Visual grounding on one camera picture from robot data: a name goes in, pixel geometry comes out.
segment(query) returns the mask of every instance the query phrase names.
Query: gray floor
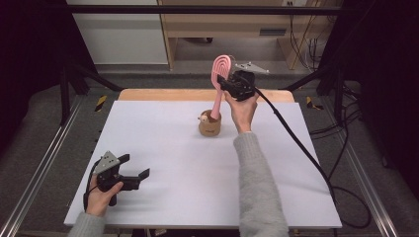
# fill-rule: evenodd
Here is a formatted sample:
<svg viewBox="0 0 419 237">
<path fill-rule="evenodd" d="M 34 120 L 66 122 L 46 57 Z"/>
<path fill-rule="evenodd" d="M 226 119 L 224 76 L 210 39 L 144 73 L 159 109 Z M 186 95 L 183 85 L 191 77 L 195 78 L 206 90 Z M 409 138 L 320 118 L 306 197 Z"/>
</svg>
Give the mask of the gray floor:
<svg viewBox="0 0 419 237">
<path fill-rule="evenodd" d="M 257 79 L 260 88 L 282 88 L 308 73 L 306 69 L 287 70 L 280 48 L 272 39 L 258 41 L 214 39 L 211 44 L 205 43 L 203 39 L 182 39 L 178 44 L 173 71 L 164 67 L 146 65 L 131 65 L 125 68 L 100 67 L 100 69 L 104 77 L 123 87 L 211 88 L 209 79 L 211 63 L 220 54 L 232 54 L 238 63 L 252 61 L 273 72 L 271 76 Z M 58 236 L 59 233 L 66 233 L 69 230 L 69 227 L 62 224 L 68 210 L 67 206 L 80 184 L 112 101 L 118 97 L 118 93 L 103 88 L 91 80 L 88 82 L 92 87 L 88 96 L 71 96 L 73 101 L 82 100 L 80 112 L 20 225 L 18 234 L 20 236 L 28 236 L 25 234 L 28 231 L 41 232 L 32 233 L 31 236 L 45 236 L 45 232 Z M 316 95 L 317 83 L 313 81 L 293 92 L 295 100 L 300 103 L 308 130 L 323 128 L 333 122 L 326 110 L 310 109 L 306 106 L 306 97 L 310 97 L 314 105 L 326 106 L 329 101 L 328 97 L 320 98 Z M 352 83 L 350 86 L 356 90 L 358 85 Z M 96 103 L 102 95 L 107 95 L 108 99 L 100 112 L 94 112 Z M 351 102 L 351 99 L 345 98 L 346 105 Z M 58 87 L 52 87 L 32 97 L 30 110 L 21 128 L 13 138 L 11 146 L 1 154 L 0 223 L 5 223 L 31 181 L 32 175 L 37 171 L 42 157 L 58 130 L 59 120 Z M 381 153 L 377 150 L 375 141 L 361 119 L 356 119 L 351 123 L 349 134 L 350 142 L 371 178 L 399 236 L 419 236 L 418 200 L 409 191 L 397 171 L 381 165 Z M 313 144 L 320 164 L 328 174 L 341 149 L 339 135 L 336 133 L 325 138 L 313 139 Z M 339 164 L 332 178 L 332 184 L 348 189 L 360 197 L 363 196 L 347 155 Z M 354 224 L 363 224 L 366 221 L 367 213 L 356 199 L 338 191 L 336 195 L 339 200 L 338 211 L 341 218 Z M 114 228 L 107 229 L 107 233 L 117 232 L 118 230 Z M 338 233 L 339 236 L 381 236 L 374 220 L 364 229 L 344 225 Z M 332 231 L 299 230 L 299 234 L 292 233 L 291 235 L 332 236 Z"/>
</svg>

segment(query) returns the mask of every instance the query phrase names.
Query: wooden edge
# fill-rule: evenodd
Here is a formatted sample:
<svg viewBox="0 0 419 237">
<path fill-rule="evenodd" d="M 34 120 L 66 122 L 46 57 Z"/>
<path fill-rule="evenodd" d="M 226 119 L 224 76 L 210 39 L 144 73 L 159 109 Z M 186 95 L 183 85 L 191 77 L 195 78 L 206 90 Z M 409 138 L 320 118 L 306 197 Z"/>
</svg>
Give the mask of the wooden edge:
<svg viewBox="0 0 419 237">
<path fill-rule="evenodd" d="M 271 102 L 294 102 L 290 91 L 263 90 L 261 92 Z M 213 101 L 215 89 L 124 89 L 119 101 Z"/>
</svg>

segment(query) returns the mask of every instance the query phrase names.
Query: black cable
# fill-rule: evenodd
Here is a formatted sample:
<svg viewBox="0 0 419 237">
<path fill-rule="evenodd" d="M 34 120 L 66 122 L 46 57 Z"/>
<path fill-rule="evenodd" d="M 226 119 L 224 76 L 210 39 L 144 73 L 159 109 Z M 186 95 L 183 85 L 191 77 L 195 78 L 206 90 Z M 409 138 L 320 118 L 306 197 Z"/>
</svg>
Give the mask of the black cable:
<svg viewBox="0 0 419 237">
<path fill-rule="evenodd" d="M 326 174 L 324 173 L 324 171 L 321 169 L 320 165 L 317 163 L 317 161 L 311 156 L 311 154 L 308 152 L 308 150 L 304 147 L 304 145 L 301 143 L 301 141 L 299 141 L 299 139 L 295 136 L 295 134 L 293 133 L 293 131 L 290 129 L 290 127 L 288 126 L 287 122 L 284 120 L 284 118 L 281 116 L 280 112 L 277 110 L 277 108 L 274 107 L 274 105 L 272 105 L 272 103 L 268 100 L 268 98 L 266 98 L 266 96 L 257 88 L 255 88 L 255 91 L 268 103 L 268 105 L 272 108 L 272 110 L 274 111 L 274 114 L 278 117 L 278 119 L 280 120 L 281 124 L 284 126 L 284 128 L 286 129 L 286 131 L 290 134 L 290 136 L 293 138 L 293 140 L 295 141 L 295 143 L 299 146 L 299 148 L 301 148 L 302 152 L 304 152 L 304 154 L 308 157 L 308 159 L 311 161 L 311 163 L 313 163 L 313 165 L 315 166 L 315 168 L 317 168 L 318 172 L 321 174 L 321 176 L 323 177 L 324 181 L 327 184 L 327 187 L 329 188 L 329 192 L 330 195 L 332 196 L 333 202 L 336 203 L 336 199 L 335 199 L 335 194 L 333 192 L 332 189 L 332 185 L 330 184 L 330 181 L 327 179 Z"/>
<path fill-rule="evenodd" d="M 293 51 L 296 53 L 296 56 L 299 59 L 299 62 L 302 64 L 303 67 L 309 68 L 309 66 L 302 60 L 301 53 L 299 51 L 298 43 L 296 42 L 295 36 L 293 35 L 293 15 L 290 15 L 290 43 Z"/>
<path fill-rule="evenodd" d="M 349 118 L 352 116 L 352 115 L 355 115 L 356 113 L 358 113 L 360 110 L 355 110 L 354 112 L 352 112 L 352 113 L 350 113 L 348 116 L 347 116 L 347 111 L 348 111 L 348 109 L 351 107 L 351 106 L 353 106 L 353 105 L 356 105 L 358 103 L 358 101 L 356 101 L 356 102 L 353 102 L 353 103 L 351 103 L 351 104 L 349 104 L 348 106 L 346 106 L 345 107 L 345 111 L 344 111 L 344 119 L 343 119 L 343 122 L 344 122 L 344 128 L 345 128 L 345 131 L 346 131 L 346 137 L 345 137 L 345 141 L 344 141 L 344 144 L 343 144 L 343 147 L 342 147 L 342 149 L 341 149 L 341 151 L 340 151 L 340 153 L 339 153 L 339 156 L 338 156 L 338 159 L 336 160 L 336 162 L 335 162 L 335 164 L 334 164 L 334 166 L 333 166 L 333 168 L 332 168 L 332 171 L 330 172 L 330 174 L 329 174 L 329 177 L 328 177 L 328 180 L 329 180 L 329 182 L 330 182 L 330 180 L 331 180 L 331 178 L 332 178 L 332 175 L 334 174 L 334 172 L 335 172 L 335 170 L 336 170 L 336 167 L 338 166 L 338 164 L 340 163 L 340 161 L 341 161 L 341 159 L 342 159 L 342 155 L 343 155 L 343 152 L 345 151 L 345 147 L 346 147 L 346 145 L 347 145 L 347 143 L 348 143 L 348 139 L 349 139 L 349 128 L 348 128 L 348 120 L 349 120 Z M 370 211 L 370 209 L 368 208 L 368 205 L 360 198 L 360 197 L 358 197 L 356 194 L 354 194 L 353 192 L 351 192 L 351 191 L 349 191 L 349 190 L 346 190 L 346 189 L 344 189 L 344 188 L 341 188 L 341 187 L 337 187 L 337 186 L 334 186 L 334 187 L 332 187 L 332 189 L 333 190 L 340 190 L 340 191 L 343 191 L 343 192 L 346 192 L 347 194 L 349 194 L 349 195 L 351 195 L 351 196 L 353 196 L 354 198 L 356 198 L 363 206 L 364 206 L 364 208 L 366 209 L 366 211 L 367 211 L 367 214 L 368 214 L 368 217 L 367 217 L 367 221 L 366 221 L 366 223 L 365 224 L 362 224 L 362 225 L 356 225 L 356 224 L 353 224 L 353 223 L 350 223 L 350 222 L 348 222 L 348 221 L 346 221 L 346 220 L 344 220 L 343 218 L 340 218 L 341 219 L 341 221 L 342 221 L 342 223 L 344 223 L 344 224 L 346 224 L 346 225 L 348 225 L 348 226 L 351 226 L 351 227 L 353 227 L 353 228 L 357 228 L 357 229 L 363 229 L 363 228 L 366 228 L 367 226 L 369 226 L 370 225 L 370 223 L 371 223 L 371 221 L 372 221 L 372 214 L 371 214 L 371 211 Z"/>
<path fill-rule="evenodd" d="M 354 115 L 355 113 L 357 113 L 359 110 L 356 110 L 355 112 L 353 112 L 353 113 L 351 113 L 348 117 L 347 117 L 347 115 L 346 115 L 346 112 L 348 111 L 348 108 L 350 108 L 352 105 L 355 105 L 355 104 L 357 104 L 357 102 L 354 102 L 354 103 L 352 103 L 352 104 L 350 104 L 350 105 L 348 105 L 346 108 L 345 108 L 345 116 L 344 116 L 344 127 L 345 127 L 345 130 L 346 130 L 346 134 L 347 134 L 347 136 L 346 136 L 346 138 L 345 138 L 345 142 L 344 142 L 344 146 L 343 146 L 343 148 L 342 148 L 342 150 L 341 150 L 341 152 L 340 152 L 340 154 L 339 154 L 339 157 L 338 157 L 338 159 L 337 159 L 337 161 L 335 162 L 335 165 L 334 165 L 334 167 L 333 167 L 333 169 L 332 169 L 332 172 L 330 173 L 330 175 L 329 175 L 329 177 L 326 177 L 326 174 L 324 173 L 324 171 L 321 169 L 321 167 L 318 165 L 318 163 L 314 160 L 314 158 L 311 156 L 311 154 L 307 151 L 307 149 L 303 146 L 303 144 L 299 141 L 299 139 L 295 136 L 295 134 L 293 133 L 293 131 L 290 129 L 290 127 L 288 126 L 288 124 L 287 124 L 287 122 L 284 120 L 284 118 L 281 116 L 281 114 L 280 114 L 280 112 L 274 107 L 274 105 L 268 100 L 268 98 L 266 98 L 266 96 L 259 90 L 259 89 L 257 89 L 257 88 L 255 88 L 255 91 L 268 103 L 268 105 L 272 108 L 272 110 L 274 111 L 274 114 L 278 117 L 278 119 L 280 120 L 280 122 L 281 122 L 281 124 L 284 126 L 284 128 L 286 129 L 286 131 L 289 133 L 289 135 L 293 138 L 293 140 L 295 141 L 295 143 L 299 146 L 299 148 L 304 152 L 304 154 L 309 158 L 309 160 L 313 163 L 313 165 L 317 168 L 317 170 L 319 171 L 319 173 L 321 174 L 321 176 L 323 177 L 323 179 L 324 179 L 324 181 L 326 182 L 326 184 L 327 184 L 327 187 L 329 188 L 329 192 L 330 192 L 330 195 L 332 196 L 332 199 L 333 199 L 333 201 L 334 201 L 334 203 L 336 204 L 336 197 L 335 197 L 335 193 L 334 193 L 334 190 L 339 190 L 339 191 L 343 191 L 343 192 L 346 192 L 346 193 L 348 193 L 348 194 L 350 194 L 351 196 L 353 196 L 354 198 L 356 198 L 357 200 L 359 200 L 360 201 L 360 203 L 366 208 L 366 210 L 367 210 L 367 213 L 368 213 L 368 219 L 367 219 L 367 222 L 365 223 L 365 224 L 363 224 L 363 225 L 355 225 L 355 224 L 352 224 L 352 223 L 350 223 L 350 222 L 348 222 L 348 221 L 346 221 L 346 220 L 344 220 L 344 219 L 342 219 L 342 218 L 340 218 L 341 219 L 341 221 L 344 223 L 344 224 L 346 224 L 346 225 L 348 225 L 348 226 L 351 226 L 351 227 L 353 227 L 353 228 L 358 228 L 358 229 L 362 229 L 362 228 L 366 228 L 367 226 L 369 226 L 370 225 L 370 223 L 371 223 L 371 220 L 372 220 L 372 214 L 371 214 L 371 212 L 370 212 L 370 209 L 368 208 L 368 206 L 367 206 L 367 204 L 360 198 L 360 197 L 358 197 L 356 194 L 354 194 L 353 192 L 351 192 L 351 191 L 349 191 L 349 190 L 346 190 L 346 189 L 343 189 L 343 188 L 341 188 L 341 187 L 333 187 L 332 185 L 331 185 L 331 183 L 330 183 L 330 178 L 331 178 L 331 176 L 333 175 L 333 172 L 334 172 L 334 170 L 336 169 L 336 167 L 337 167 L 337 165 L 339 164 L 339 162 L 340 162 L 340 160 L 341 160 L 341 158 L 342 158 L 342 154 L 343 154 L 343 152 L 344 152 L 344 150 L 345 150 L 345 146 L 346 146 L 346 143 L 347 143 L 347 141 L 348 141 L 348 137 L 349 137 L 349 132 L 348 132 L 348 123 L 347 123 L 347 121 L 348 121 L 348 118 L 349 117 L 351 117 L 352 115 Z M 333 233 L 334 233 L 334 236 L 337 236 L 337 229 L 333 229 Z"/>
<path fill-rule="evenodd" d="M 347 122 L 348 125 L 350 123 L 352 123 L 355 119 L 357 119 L 357 118 L 360 117 L 359 112 L 360 112 L 360 110 L 356 110 L 355 112 L 351 113 L 348 116 L 348 118 L 346 118 L 346 120 L 348 121 Z M 333 126 L 330 126 L 330 128 L 329 127 L 326 127 L 326 128 L 324 128 L 324 130 L 315 131 L 314 133 L 311 133 L 310 135 L 325 133 L 325 132 L 327 132 L 327 131 L 329 131 L 329 130 L 331 130 L 333 128 L 336 128 L 336 127 L 339 127 L 339 125 L 335 123 L 335 124 L 333 124 Z M 316 139 L 324 138 L 324 137 L 327 137 L 327 136 L 330 136 L 330 135 L 339 133 L 342 130 L 343 130 L 343 127 L 339 127 L 338 130 L 336 130 L 336 131 L 334 131 L 332 133 L 329 133 L 329 134 L 326 134 L 326 135 L 323 135 L 323 136 L 319 136 L 319 137 L 311 137 L 311 140 L 316 140 Z"/>
<path fill-rule="evenodd" d="M 333 190 L 340 190 L 340 191 L 343 191 L 343 192 L 348 193 L 352 197 L 356 198 L 364 206 L 364 208 L 367 211 L 367 216 L 368 217 L 367 217 L 367 221 L 366 221 L 365 224 L 356 225 L 356 224 L 352 224 L 352 223 L 344 220 L 343 218 L 340 218 L 341 221 L 342 221 L 342 223 L 344 223 L 344 224 L 346 224 L 348 226 L 351 226 L 352 228 L 356 228 L 356 229 L 364 229 L 364 228 L 367 228 L 371 224 L 371 221 L 373 219 L 373 215 L 371 214 L 370 209 L 368 208 L 368 205 L 360 197 L 358 197 L 356 194 L 354 194 L 353 192 L 351 192 L 349 190 L 343 189 L 343 188 L 338 187 L 338 186 L 334 186 L 333 187 Z"/>
<path fill-rule="evenodd" d="M 351 106 L 353 106 L 353 105 L 356 105 L 357 103 L 358 103 L 358 102 L 353 102 L 353 103 L 349 104 L 349 105 L 345 108 L 345 111 L 344 111 L 344 118 L 346 117 L 346 112 L 348 111 L 348 108 L 350 108 L 350 107 L 351 107 Z M 329 176 L 328 176 L 328 179 L 329 179 L 329 180 L 332 178 L 333 173 L 334 173 L 334 172 L 335 172 L 335 170 L 336 170 L 336 167 L 337 167 L 337 166 L 338 166 L 338 164 L 340 163 L 340 160 L 342 159 L 342 156 L 343 156 L 343 152 L 345 151 L 345 148 L 346 148 L 346 144 L 348 143 L 348 140 L 349 140 L 349 129 L 348 129 L 347 121 L 346 121 L 345 119 L 343 119 L 343 122 L 344 122 L 344 128 L 345 128 L 345 131 L 346 131 L 345 141 L 343 142 L 343 147 L 342 147 L 341 151 L 339 152 L 338 159 L 336 160 L 335 164 L 333 165 L 332 170 L 330 171 L 330 174 L 329 174 Z"/>
<path fill-rule="evenodd" d="M 87 204 L 88 204 L 90 192 L 92 192 L 94 189 L 97 188 L 97 186 L 96 186 L 95 188 L 89 190 L 89 188 L 90 188 L 90 181 L 92 180 L 93 172 L 95 171 L 95 168 L 99 164 L 100 161 L 101 160 L 96 161 L 95 164 L 93 164 L 92 169 L 90 170 L 89 179 L 87 180 L 86 192 L 83 195 L 83 206 L 84 206 L 84 210 L 87 209 Z"/>
</svg>

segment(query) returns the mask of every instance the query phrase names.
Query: gray sleeve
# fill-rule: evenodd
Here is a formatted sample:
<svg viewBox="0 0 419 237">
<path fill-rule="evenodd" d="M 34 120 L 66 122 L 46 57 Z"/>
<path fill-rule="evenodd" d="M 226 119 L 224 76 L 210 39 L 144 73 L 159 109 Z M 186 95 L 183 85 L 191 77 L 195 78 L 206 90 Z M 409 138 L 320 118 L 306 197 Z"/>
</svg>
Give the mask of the gray sleeve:
<svg viewBox="0 0 419 237">
<path fill-rule="evenodd" d="M 280 195 L 256 134 L 239 134 L 234 147 L 240 164 L 240 236 L 289 236 Z"/>
<path fill-rule="evenodd" d="M 80 213 L 68 237 L 100 237 L 105 229 L 105 217 Z"/>
</svg>

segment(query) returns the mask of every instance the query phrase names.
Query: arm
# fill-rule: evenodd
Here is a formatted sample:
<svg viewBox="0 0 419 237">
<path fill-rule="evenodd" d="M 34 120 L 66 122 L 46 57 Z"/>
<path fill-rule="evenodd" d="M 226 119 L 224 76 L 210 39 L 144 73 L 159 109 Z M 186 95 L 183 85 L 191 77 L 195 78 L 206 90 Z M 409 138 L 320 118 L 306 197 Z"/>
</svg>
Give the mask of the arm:
<svg viewBox="0 0 419 237">
<path fill-rule="evenodd" d="M 105 217 L 80 213 L 68 237 L 100 237 L 105 229 Z"/>
<path fill-rule="evenodd" d="M 234 139 L 234 147 L 240 165 L 240 235 L 289 236 L 277 185 L 259 141 L 251 131 L 259 95 L 243 102 L 236 102 L 228 92 L 224 95 L 231 106 L 231 116 L 239 133 Z"/>
<path fill-rule="evenodd" d="M 71 228 L 68 237 L 100 237 L 105 229 L 105 213 L 112 196 L 116 195 L 123 187 L 123 182 L 118 182 L 107 192 L 98 189 L 97 177 L 90 181 L 90 193 L 86 213 L 80 213 L 76 223 Z"/>
</svg>

